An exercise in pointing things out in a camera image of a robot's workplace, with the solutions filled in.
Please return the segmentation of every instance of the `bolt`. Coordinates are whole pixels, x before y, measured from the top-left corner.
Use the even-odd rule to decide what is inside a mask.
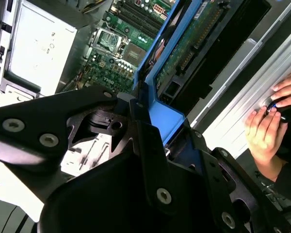
[[[109,92],[107,92],[107,91],[104,91],[103,94],[104,94],[106,97],[108,97],[108,98],[111,98],[111,97],[112,97],[112,95],[111,95]]]
[[[230,228],[230,229],[234,229],[235,228],[235,221],[232,218],[232,216],[227,213],[227,212],[223,212],[222,215],[222,220],[223,222]]]
[[[171,195],[170,193],[164,189],[164,188],[159,188],[156,191],[156,196],[159,199],[159,201],[165,205],[169,205],[171,203]]]
[[[225,150],[221,150],[221,154],[224,156],[224,157],[228,157],[228,154]]]
[[[10,118],[2,123],[2,127],[9,132],[17,133],[25,128],[24,122],[19,119]]]
[[[40,137],[39,141],[45,147],[55,147],[59,143],[58,137],[56,137],[55,135],[53,135],[51,133],[43,134]]]
[[[202,134],[200,134],[199,132],[197,132],[197,131],[195,131],[195,135],[197,136],[197,137],[199,137],[199,138],[201,138],[202,137]]]
[[[277,227],[274,227],[274,231],[275,231],[276,233],[281,233],[281,230],[278,229]]]

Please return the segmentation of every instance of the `ram slot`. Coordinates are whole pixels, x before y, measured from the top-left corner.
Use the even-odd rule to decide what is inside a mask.
[[[123,3],[120,7],[118,17],[151,38],[156,37],[162,26],[162,23],[145,14],[138,6],[129,2]]]

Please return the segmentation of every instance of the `finger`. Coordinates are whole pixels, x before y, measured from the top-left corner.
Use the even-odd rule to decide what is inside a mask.
[[[254,141],[255,143],[264,140],[267,129],[269,128],[273,120],[273,117],[275,116],[276,111],[277,111],[276,108],[272,108],[269,114],[261,121],[258,127],[256,137],[255,137],[255,141]]]
[[[287,123],[281,123],[277,131],[276,145],[281,145],[282,139],[288,129]]]
[[[264,138],[265,143],[270,147],[273,147],[275,145],[276,138],[278,137],[277,131],[280,124],[280,116],[280,112],[275,113],[275,116],[273,117]]]
[[[285,86],[289,86],[289,85],[291,85],[291,74],[285,80],[283,80],[280,83],[278,83],[277,85],[275,85],[273,87],[273,90],[278,91],[278,90],[284,88]]]
[[[276,104],[276,107],[278,108],[281,108],[281,107],[286,107],[286,106],[289,106],[291,105],[291,96],[282,100],[282,101],[279,101],[277,104]]]
[[[283,87],[282,89],[277,91],[275,94],[273,94],[271,98],[273,100],[276,100],[280,97],[289,96],[289,95],[291,95],[291,85]]]
[[[253,119],[253,121],[251,123],[251,126],[250,126],[250,133],[248,135],[250,138],[253,138],[253,137],[256,136],[259,124],[263,120],[263,117],[264,117],[266,109],[267,109],[266,106],[261,107],[259,112],[254,117],[254,119]]]
[[[245,122],[245,133],[246,133],[246,135],[249,135],[249,133],[250,133],[250,126],[251,126],[251,123],[252,123],[252,121],[253,121],[253,119],[254,119],[254,117],[255,117],[255,115],[257,114],[257,112],[256,111],[253,111],[250,115],[249,115],[249,117],[247,118],[247,120],[246,120],[246,122]]]

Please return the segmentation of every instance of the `gray metal frame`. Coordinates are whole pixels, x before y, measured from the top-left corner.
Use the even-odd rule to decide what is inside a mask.
[[[291,73],[291,34],[203,133],[210,149],[224,147],[234,158],[248,147],[244,121],[273,94],[271,87]]]
[[[264,16],[249,38],[240,47],[225,69],[211,84],[212,90],[205,99],[200,99],[188,114],[191,127],[196,128],[206,116],[213,103],[220,98],[246,64],[259,52],[260,47],[276,31],[282,20],[291,11],[291,0],[278,2],[268,0],[272,8]]]

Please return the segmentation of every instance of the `metal panel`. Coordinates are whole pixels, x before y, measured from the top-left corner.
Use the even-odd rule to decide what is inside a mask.
[[[263,20],[252,31],[249,38],[244,42],[235,56],[231,59],[217,79],[210,85],[211,92],[204,100],[200,100],[188,114],[191,127],[196,127],[201,119],[206,116],[209,109],[224,93],[229,85],[237,78],[237,75],[253,58],[263,43],[274,33],[281,24],[283,18],[291,10],[291,0],[278,2],[268,0],[272,8],[264,16]]]
[[[54,94],[77,29],[27,1],[15,28],[9,72]]]
[[[234,158],[246,149],[244,121],[272,95],[271,87],[291,73],[291,34],[204,132],[208,147],[224,147]]]

